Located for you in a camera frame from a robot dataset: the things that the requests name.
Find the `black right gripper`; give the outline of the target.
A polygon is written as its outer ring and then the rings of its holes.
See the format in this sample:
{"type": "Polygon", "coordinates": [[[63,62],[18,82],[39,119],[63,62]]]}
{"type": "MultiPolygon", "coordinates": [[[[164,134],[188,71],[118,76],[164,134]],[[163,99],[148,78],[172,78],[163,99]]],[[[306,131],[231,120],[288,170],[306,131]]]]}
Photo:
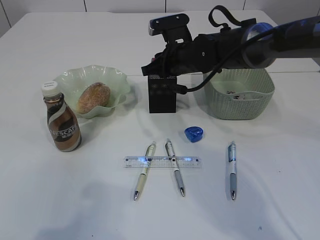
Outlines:
{"type": "Polygon", "coordinates": [[[142,75],[168,77],[197,72],[208,73],[232,50],[247,40],[247,34],[199,34],[191,42],[179,43],[166,58],[157,57],[148,65],[142,66],[142,75]]]}

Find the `blue grey right robot arm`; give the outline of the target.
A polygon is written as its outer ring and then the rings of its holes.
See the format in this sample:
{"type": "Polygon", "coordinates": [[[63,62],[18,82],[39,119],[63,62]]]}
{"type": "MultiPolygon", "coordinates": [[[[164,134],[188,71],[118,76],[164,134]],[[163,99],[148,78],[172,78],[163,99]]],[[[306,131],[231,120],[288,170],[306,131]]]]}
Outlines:
{"type": "Polygon", "coordinates": [[[275,59],[318,58],[320,56],[320,18],[297,20],[273,27],[261,22],[246,27],[199,34],[192,38],[184,13],[152,19],[151,36],[162,35],[165,50],[141,68],[144,76],[179,76],[208,73],[232,50],[240,49],[223,65],[223,69],[264,69],[275,59]]]}

